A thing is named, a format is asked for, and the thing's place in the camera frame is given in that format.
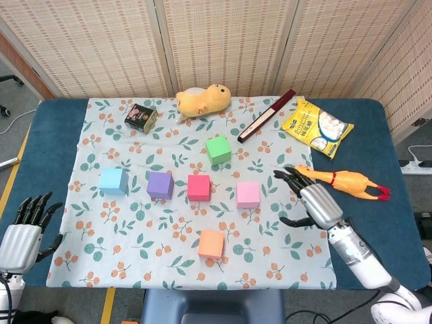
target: floor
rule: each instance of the floor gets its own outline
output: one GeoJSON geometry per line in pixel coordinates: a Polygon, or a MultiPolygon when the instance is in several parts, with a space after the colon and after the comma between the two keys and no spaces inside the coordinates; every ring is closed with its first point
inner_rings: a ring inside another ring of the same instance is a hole
{"type": "MultiPolygon", "coordinates": [[[[4,74],[10,74],[10,71],[0,62],[0,75],[4,74]]],[[[0,102],[10,108],[13,114],[10,118],[0,117],[1,132],[15,116],[34,109],[38,104],[38,99],[26,86],[20,88],[13,81],[7,81],[0,84],[0,102]]],[[[17,155],[31,118],[32,115],[20,118],[7,134],[0,135],[2,143],[0,161],[17,155]]],[[[406,148],[411,144],[432,144],[432,122],[423,126],[418,132],[398,145],[397,152],[400,159],[410,158],[406,148]]],[[[432,160],[432,148],[418,148],[415,153],[419,159],[432,160]]],[[[0,171],[0,193],[3,192],[9,173],[10,169],[0,171]]],[[[420,179],[412,176],[405,177],[405,180],[414,209],[416,211],[432,211],[432,200],[430,199],[432,178],[420,179]]],[[[96,288],[26,288],[19,309],[43,312],[57,309],[76,324],[95,324],[101,322],[105,295],[106,289],[96,288]]],[[[373,292],[361,291],[285,291],[286,314],[300,309],[310,309],[325,313],[334,319],[372,295],[373,292]]],[[[143,290],[116,289],[110,323],[118,324],[125,319],[139,318],[142,312],[143,297],[143,290]]],[[[299,314],[293,317],[289,323],[312,323],[312,321],[313,315],[299,314]]],[[[350,314],[338,323],[373,323],[369,306],[350,314]]]]}

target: yellow snack bag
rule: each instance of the yellow snack bag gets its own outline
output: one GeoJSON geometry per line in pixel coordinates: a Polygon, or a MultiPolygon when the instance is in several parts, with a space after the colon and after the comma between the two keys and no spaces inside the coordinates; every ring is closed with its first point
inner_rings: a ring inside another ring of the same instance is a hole
{"type": "Polygon", "coordinates": [[[298,97],[297,109],[283,123],[282,128],[288,134],[332,159],[340,142],[351,132],[354,125],[344,123],[298,97]]]}

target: purple cube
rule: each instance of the purple cube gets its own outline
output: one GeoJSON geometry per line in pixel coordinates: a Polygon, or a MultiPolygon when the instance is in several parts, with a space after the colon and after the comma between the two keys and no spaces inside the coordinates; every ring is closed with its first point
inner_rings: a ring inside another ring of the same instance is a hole
{"type": "Polygon", "coordinates": [[[147,193],[151,198],[171,199],[174,180],[170,173],[150,172],[147,193]]]}

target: blue table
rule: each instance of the blue table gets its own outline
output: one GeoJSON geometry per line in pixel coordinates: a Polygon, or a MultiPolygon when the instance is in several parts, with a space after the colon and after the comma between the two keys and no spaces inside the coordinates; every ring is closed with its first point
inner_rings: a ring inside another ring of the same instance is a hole
{"type": "MultiPolygon", "coordinates": [[[[386,269],[410,289],[422,288],[431,274],[423,253],[404,180],[396,159],[383,106],[368,99],[311,99],[312,103],[355,125],[330,161],[312,150],[315,169],[361,172],[374,182],[391,188],[389,202],[353,198],[333,188],[330,194],[346,217],[351,217],[363,238],[380,256],[386,269]]],[[[44,101],[34,116],[26,150],[0,221],[0,238],[13,222],[19,204],[30,195],[53,191],[51,202],[65,202],[75,161],[86,99],[44,101]]],[[[61,215],[55,214],[45,232],[47,248],[59,231],[61,215]]],[[[331,247],[337,289],[362,289],[358,280],[331,247]]],[[[51,259],[36,264],[24,276],[31,286],[44,286],[51,259]]]]}

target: green cube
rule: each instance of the green cube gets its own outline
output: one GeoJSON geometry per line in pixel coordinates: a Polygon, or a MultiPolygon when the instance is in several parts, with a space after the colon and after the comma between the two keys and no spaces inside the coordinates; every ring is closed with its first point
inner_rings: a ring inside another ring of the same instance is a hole
{"type": "Polygon", "coordinates": [[[225,136],[219,136],[207,140],[205,149],[209,156],[211,165],[216,165],[231,159],[231,148],[225,136]]]}

